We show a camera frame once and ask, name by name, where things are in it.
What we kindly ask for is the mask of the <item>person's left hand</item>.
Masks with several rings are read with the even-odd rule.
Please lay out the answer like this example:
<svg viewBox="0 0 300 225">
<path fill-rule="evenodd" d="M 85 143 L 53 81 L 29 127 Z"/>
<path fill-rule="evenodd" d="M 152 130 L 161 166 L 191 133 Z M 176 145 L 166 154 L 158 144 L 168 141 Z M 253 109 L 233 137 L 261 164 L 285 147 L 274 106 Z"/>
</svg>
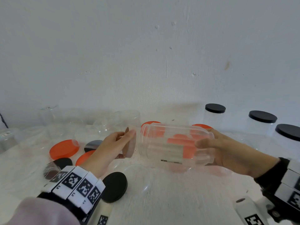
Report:
<svg viewBox="0 0 300 225">
<path fill-rule="evenodd" d="M 115 132 L 107 136 L 96 151 L 81 165 L 81 167 L 91 172 L 96 178 L 100 178 L 106 173 L 107 167 L 114 159 L 124 159 L 122 151 L 115 149 Z"/>
</svg>

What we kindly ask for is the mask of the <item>person's right hand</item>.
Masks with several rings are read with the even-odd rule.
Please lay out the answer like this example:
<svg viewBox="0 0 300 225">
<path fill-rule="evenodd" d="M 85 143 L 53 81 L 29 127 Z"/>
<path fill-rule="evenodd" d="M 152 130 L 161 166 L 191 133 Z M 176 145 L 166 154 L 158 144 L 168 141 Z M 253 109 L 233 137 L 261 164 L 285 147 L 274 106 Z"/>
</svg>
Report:
<svg viewBox="0 0 300 225">
<path fill-rule="evenodd" d="M 208 166 L 221 166 L 234 173 L 258 178 L 280 162 L 278 157 L 267 155 L 228 136 L 226 139 L 204 138 L 195 142 L 196 148 L 212 148 L 214 162 Z"/>
</svg>

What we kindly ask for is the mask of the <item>dark round jar lid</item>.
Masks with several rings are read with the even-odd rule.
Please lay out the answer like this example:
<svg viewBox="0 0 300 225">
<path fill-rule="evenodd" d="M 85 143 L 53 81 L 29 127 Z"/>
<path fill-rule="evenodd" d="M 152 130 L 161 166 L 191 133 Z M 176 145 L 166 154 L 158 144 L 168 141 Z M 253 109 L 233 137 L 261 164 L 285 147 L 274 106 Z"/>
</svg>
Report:
<svg viewBox="0 0 300 225">
<path fill-rule="evenodd" d="M 125 158 L 131 158 L 133 156 L 136 147 L 136 140 L 137 140 L 137 133 L 135 133 L 134 137 L 123 147 L 122 155 Z"/>
</svg>

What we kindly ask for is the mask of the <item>clear labelled plastic jar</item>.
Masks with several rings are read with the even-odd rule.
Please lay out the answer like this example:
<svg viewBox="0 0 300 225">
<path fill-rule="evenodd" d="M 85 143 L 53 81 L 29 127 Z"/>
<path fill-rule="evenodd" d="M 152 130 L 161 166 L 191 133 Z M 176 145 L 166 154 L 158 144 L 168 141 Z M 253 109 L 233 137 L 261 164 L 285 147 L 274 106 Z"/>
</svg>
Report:
<svg viewBox="0 0 300 225">
<path fill-rule="evenodd" d="M 192 125 L 149 125 L 147 134 L 139 134 L 137 148 L 145 157 L 173 173 L 185 173 L 214 162 L 212 148 L 199 149 L 195 142 L 204 138 L 214 139 L 206 129 Z"/>
</svg>

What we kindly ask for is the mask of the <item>person's left forearm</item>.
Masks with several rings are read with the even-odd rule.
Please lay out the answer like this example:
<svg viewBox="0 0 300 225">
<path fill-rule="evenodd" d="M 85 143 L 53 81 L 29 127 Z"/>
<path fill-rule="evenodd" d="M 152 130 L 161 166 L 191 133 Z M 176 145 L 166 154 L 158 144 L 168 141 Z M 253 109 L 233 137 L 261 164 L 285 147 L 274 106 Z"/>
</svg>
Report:
<svg viewBox="0 0 300 225">
<path fill-rule="evenodd" d="M 65 206 L 38 197 L 27 197 L 15 209 L 12 218 L 3 225 L 81 224 Z"/>
</svg>

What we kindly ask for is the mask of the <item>clear jar with black lid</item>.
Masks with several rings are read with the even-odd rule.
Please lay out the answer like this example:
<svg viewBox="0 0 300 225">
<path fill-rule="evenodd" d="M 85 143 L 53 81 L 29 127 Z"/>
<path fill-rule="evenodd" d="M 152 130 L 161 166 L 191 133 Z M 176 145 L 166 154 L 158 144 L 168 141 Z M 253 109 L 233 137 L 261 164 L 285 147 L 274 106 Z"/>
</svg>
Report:
<svg viewBox="0 0 300 225">
<path fill-rule="evenodd" d="M 274 114 L 260 110 L 251 110 L 244 129 L 248 133 L 271 136 L 277 120 L 278 118 Z"/>
<path fill-rule="evenodd" d="M 278 124 L 272 138 L 288 152 L 290 158 L 300 162 L 300 127 L 290 124 Z"/>
<path fill-rule="evenodd" d="M 203 121 L 204 125 L 213 129 L 222 128 L 225 121 L 226 107 L 216 103 L 208 103 L 205 105 Z"/>
</svg>

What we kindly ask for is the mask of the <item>black jar lid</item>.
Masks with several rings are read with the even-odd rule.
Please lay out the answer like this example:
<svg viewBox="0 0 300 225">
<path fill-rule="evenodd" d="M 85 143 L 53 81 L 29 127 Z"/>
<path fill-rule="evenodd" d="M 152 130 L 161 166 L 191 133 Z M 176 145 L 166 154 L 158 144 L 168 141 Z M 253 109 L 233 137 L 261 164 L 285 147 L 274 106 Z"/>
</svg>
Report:
<svg viewBox="0 0 300 225">
<path fill-rule="evenodd" d="M 102 144 L 103 140 L 93 140 L 90 141 L 89 143 L 87 143 L 84 146 L 84 151 L 87 153 L 89 151 L 94 151 L 96 150 L 101 144 Z"/>
<path fill-rule="evenodd" d="M 73 162 L 70 158 L 64 157 L 49 162 L 43 170 L 43 177 L 46 180 L 51 180 L 66 166 L 73 166 Z"/>
<path fill-rule="evenodd" d="M 114 203 L 120 200 L 126 193 L 128 181 L 124 173 L 113 172 L 103 179 L 105 189 L 101 193 L 101 199 L 105 203 Z"/>
</svg>

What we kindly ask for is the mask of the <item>left wrist marker band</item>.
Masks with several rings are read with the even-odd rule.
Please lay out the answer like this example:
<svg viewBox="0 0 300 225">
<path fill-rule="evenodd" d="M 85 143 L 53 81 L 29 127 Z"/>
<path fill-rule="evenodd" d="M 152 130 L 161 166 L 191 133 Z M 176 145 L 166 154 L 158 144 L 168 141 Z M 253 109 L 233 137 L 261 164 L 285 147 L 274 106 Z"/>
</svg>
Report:
<svg viewBox="0 0 300 225">
<path fill-rule="evenodd" d="M 43 186 L 38 198 L 62 205 L 87 225 L 105 190 L 101 179 L 80 166 L 66 166 Z"/>
</svg>

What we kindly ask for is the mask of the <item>wrist marker band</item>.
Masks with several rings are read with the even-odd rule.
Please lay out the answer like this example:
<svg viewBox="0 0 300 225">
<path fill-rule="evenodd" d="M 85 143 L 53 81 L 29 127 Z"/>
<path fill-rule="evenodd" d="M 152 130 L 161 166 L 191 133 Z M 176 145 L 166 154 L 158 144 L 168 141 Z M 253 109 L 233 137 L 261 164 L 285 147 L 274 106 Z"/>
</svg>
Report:
<svg viewBox="0 0 300 225">
<path fill-rule="evenodd" d="M 38 198 L 62 205 L 87 225 L 105 190 L 101 179 L 80 166 L 66 166 L 43 186 Z"/>
<path fill-rule="evenodd" d="M 289 220 L 300 225 L 300 162 L 279 158 L 263 175 L 254 178 L 268 200 L 263 207 L 275 222 Z"/>
</svg>

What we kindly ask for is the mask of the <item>cluster of empty clear jars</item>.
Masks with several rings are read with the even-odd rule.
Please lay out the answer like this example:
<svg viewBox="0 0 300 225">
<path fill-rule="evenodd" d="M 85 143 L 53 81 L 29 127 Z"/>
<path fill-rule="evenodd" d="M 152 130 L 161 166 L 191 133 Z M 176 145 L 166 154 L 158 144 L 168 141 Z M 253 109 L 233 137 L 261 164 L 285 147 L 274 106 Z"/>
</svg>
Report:
<svg viewBox="0 0 300 225">
<path fill-rule="evenodd" d="M 63 140 L 76 140 L 79 151 L 70 157 L 73 166 L 77 159 L 85 153 L 84 146 L 93 140 L 104 140 L 114 132 L 141 130 L 140 112 L 137 110 L 121 110 L 110 114 L 100 115 L 92 126 L 86 125 L 77 113 L 69 113 L 65 118 L 61 109 L 56 107 L 44 108 L 40 117 L 44 127 L 31 127 L 22 131 L 7 129 L 0 132 L 1 138 L 12 135 L 16 144 L 0 155 L 0 202 L 20 202 L 26 197 L 36 197 L 49 182 L 43 177 L 43 170 L 49 162 L 49 151 L 52 146 Z M 114 159 L 107 167 L 107 176 L 113 172 L 122 172 L 128 181 L 125 197 L 143 197 L 151 185 L 149 170 L 130 158 Z"/>
</svg>

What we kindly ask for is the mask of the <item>white marker block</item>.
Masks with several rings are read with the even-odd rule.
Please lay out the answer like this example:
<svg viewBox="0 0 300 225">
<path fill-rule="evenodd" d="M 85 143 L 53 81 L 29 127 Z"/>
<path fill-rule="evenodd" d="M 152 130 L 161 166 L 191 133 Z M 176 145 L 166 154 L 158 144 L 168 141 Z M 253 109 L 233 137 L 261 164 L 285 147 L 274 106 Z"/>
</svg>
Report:
<svg viewBox="0 0 300 225">
<path fill-rule="evenodd" d="M 254 201 L 249 196 L 242 196 L 234 200 L 233 207 L 243 225 L 270 225 L 268 210 L 274 208 L 274 204 L 266 197 Z"/>
<path fill-rule="evenodd" d="M 90 220 L 90 225 L 108 225 L 113 205 L 100 200 Z"/>
</svg>

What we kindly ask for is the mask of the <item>right wrist marker band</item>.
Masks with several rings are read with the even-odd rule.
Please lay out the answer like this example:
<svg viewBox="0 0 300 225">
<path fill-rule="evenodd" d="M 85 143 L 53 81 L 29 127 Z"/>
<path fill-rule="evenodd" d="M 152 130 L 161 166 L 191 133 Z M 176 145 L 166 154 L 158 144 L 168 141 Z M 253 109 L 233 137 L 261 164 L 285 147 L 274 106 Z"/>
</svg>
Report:
<svg viewBox="0 0 300 225">
<path fill-rule="evenodd" d="M 268 200 L 263 207 L 275 222 L 289 220 L 300 225 L 300 162 L 279 158 L 263 175 L 254 178 Z"/>
</svg>

